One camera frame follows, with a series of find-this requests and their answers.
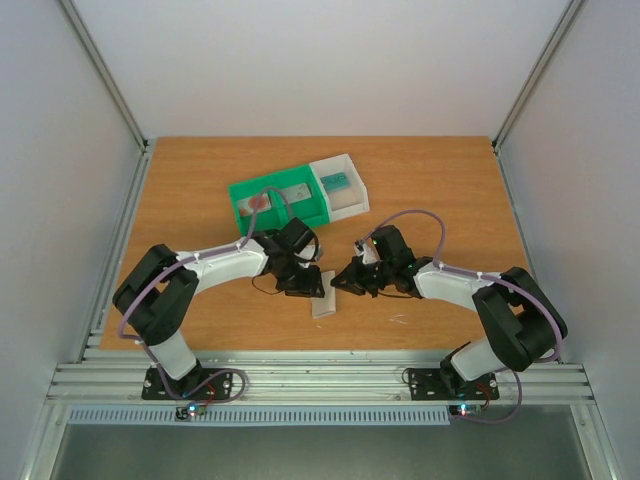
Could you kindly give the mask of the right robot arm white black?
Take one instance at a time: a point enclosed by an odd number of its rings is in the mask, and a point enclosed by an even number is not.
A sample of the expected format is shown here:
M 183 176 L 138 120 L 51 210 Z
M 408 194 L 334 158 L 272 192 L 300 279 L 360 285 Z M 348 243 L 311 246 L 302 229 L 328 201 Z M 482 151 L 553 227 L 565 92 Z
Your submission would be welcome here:
M 436 385 L 448 397 L 462 397 L 478 379 L 500 369 L 523 372 L 558 356 L 567 325 L 527 270 L 474 272 L 416 257 L 393 225 L 375 231 L 371 241 L 356 244 L 356 255 L 331 281 L 333 287 L 376 297 L 393 286 L 406 296 L 443 301 L 479 317 L 485 337 L 440 362 Z

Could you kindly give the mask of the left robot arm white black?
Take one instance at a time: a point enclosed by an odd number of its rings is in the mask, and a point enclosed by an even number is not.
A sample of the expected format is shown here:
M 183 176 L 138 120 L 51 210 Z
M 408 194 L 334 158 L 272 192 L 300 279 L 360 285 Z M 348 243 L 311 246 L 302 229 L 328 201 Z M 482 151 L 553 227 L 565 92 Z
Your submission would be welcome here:
M 179 398 L 195 395 L 203 368 L 187 345 L 181 325 L 193 298 L 228 282 L 270 275 L 287 296 L 322 299 L 325 288 L 316 265 L 317 235 L 300 219 L 281 229 L 247 234 L 208 250 L 176 252 L 165 244 L 150 248 L 116 289 L 112 304 L 134 332 L 119 334 L 140 342 Z

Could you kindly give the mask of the beige card holder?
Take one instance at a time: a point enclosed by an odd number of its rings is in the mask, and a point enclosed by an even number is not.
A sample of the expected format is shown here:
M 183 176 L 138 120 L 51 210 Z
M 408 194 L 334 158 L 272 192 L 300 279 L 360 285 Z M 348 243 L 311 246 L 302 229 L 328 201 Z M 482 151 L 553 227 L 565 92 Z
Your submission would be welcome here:
M 321 319 L 333 315 L 337 311 L 336 290 L 331 285 L 331 281 L 335 276 L 336 273 L 334 270 L 325 271 L 321 274 L 324 294 L 322 297 L 314 297 L 311 299 L 311 314 L 314 319 Z

